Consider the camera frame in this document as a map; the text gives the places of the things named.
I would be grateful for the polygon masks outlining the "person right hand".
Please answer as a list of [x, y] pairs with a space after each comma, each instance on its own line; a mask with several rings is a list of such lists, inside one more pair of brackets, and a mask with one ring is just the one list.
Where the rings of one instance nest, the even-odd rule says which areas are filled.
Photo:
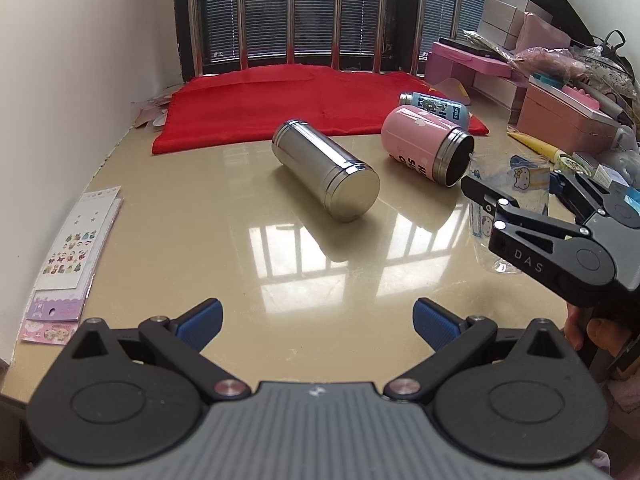
[[631, 336], [631, 332], [625, 327], [612, 321], [600, 320], [600, 318], [593, 318], [586, 328], [580, 328], [578, 326], [580, 315], [578, 307], [567, 304], [566, 308], [567, 317], [563, 332], [575, 350], [582, 348], [584, 333], [586, 333], [589, 340], [599, 349], [608, 352], [611, 356], [617, 356]]

